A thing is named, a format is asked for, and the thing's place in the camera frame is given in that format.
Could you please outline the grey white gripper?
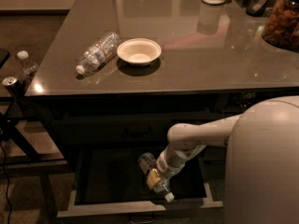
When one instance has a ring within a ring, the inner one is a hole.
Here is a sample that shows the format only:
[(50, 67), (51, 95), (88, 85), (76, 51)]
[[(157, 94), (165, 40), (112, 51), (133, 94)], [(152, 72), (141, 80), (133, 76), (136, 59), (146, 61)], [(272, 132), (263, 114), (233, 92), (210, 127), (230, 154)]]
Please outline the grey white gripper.
[[(185, 166), (187, 157), (181, 151), (165, 149), (158, 157), (156, 164), (158, 170), (166, 178), (177, 175)], [(152, 169), (147, 177), (149, 189), (153, 189), (161, 180), (162, 176), (157, 169)]]

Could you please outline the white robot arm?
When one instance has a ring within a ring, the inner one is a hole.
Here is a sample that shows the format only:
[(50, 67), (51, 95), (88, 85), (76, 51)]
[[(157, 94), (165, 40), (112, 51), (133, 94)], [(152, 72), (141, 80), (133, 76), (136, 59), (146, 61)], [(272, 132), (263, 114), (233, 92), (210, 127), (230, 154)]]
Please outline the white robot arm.
[(157, 160), (178, 174), (203, 145), (226, 147), (225, 224), (299, 224), (299, 97), (262, 101), (202, 125), (179, 123)]

